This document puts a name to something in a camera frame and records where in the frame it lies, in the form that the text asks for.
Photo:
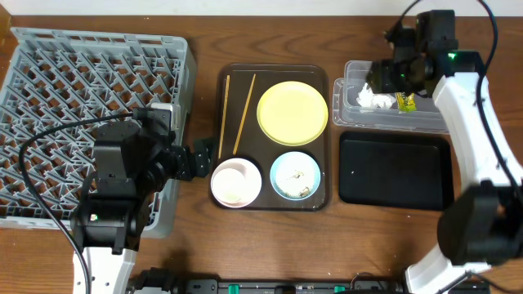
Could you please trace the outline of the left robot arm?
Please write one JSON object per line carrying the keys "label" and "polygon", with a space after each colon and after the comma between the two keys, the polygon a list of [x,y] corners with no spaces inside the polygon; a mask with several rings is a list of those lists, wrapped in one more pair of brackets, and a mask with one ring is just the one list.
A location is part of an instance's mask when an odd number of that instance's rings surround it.
{"label": "left robot arm", "polygon": [[213,138],[178,145],[170,109],[136,108],[129,120],[109,121],[96,130],[96,170],[83,183],[71,219],[74,292],[124,293],[149,200],[170,180],[204,178],[210,170]]}

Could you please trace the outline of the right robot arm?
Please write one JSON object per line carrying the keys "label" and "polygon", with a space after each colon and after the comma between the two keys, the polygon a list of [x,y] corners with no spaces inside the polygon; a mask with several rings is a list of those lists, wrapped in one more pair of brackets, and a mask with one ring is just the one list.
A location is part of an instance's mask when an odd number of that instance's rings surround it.
{"label": "right robot arm", "polygon": [[437,226],[437,243],[405,271],[410,293],[446,293],[467,278],[522,255],[522,167],[490,101],[489,61],[462,51],[451,10],[397,21],[384,34],[393,56],[367,76],[376,93],[425,92],[448,129],[462,193]]}

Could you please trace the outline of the light blue bowl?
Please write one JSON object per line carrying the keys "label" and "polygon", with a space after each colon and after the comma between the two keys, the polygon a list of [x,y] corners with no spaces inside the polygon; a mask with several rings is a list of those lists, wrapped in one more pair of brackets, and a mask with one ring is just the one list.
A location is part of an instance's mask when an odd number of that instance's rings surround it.
{"label": "light blue bowl", "polygon": [[320,187],[321,176],[319,164],[309,154],[298,151],[280,155],[270,168],[274,191],[290,201],[311,197]]}

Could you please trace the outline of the green orange snack wrapper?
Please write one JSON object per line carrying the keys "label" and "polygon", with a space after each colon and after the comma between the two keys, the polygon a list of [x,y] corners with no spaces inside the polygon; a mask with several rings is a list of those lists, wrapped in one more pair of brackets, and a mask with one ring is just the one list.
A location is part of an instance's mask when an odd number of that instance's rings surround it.
{"label": "green orange snack wrapper", "polygon": [[405,92],[397,92],[395,97],[400,112],[410,113],[417,110],[413,93],[407,95]]}

